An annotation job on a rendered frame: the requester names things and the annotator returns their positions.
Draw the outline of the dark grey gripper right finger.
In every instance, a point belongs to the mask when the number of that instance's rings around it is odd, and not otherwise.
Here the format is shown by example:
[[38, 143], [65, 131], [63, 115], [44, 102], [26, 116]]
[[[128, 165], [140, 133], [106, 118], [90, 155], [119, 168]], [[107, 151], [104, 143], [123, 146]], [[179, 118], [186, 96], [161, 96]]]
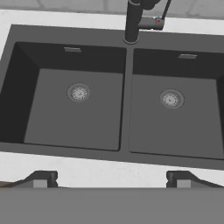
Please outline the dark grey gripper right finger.
[[222, 185], [197, 178], [190, 171], [168, 171], [166, 173], [167, 188], [222, 188]]

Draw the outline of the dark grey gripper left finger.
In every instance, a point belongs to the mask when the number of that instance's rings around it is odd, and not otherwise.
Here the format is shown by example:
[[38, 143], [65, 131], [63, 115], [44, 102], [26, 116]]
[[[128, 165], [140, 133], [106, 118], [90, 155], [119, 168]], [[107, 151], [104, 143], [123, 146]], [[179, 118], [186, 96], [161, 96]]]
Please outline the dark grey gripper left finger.
[[12, 183], [11, 187], [51, 188], [57, 187], [57, 171], [35, 171], [27, 178]]

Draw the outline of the dark grey double sink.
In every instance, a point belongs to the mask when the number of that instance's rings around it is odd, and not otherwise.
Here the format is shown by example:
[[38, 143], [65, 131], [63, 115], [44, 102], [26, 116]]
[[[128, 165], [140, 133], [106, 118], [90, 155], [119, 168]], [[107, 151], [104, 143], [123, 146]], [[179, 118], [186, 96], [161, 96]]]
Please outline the dark grey double sink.
[[0, 151], [224, 171], [224, 36], [14, 24]]

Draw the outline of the black sink faucet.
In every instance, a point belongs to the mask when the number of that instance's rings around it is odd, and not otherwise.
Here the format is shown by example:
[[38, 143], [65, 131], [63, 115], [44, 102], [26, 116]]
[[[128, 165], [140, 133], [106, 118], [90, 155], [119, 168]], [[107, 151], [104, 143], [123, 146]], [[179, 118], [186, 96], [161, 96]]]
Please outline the black sink faucet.
[[165, 17], [172, 0], [167, 0], [161, 17], [144, 17], [143, 11], [152, 10], [161, 0], [128, 0], [125, 32], [123, 41], [134, 45], [139, 40], [140, 30], [162, 31], [165, 26]]

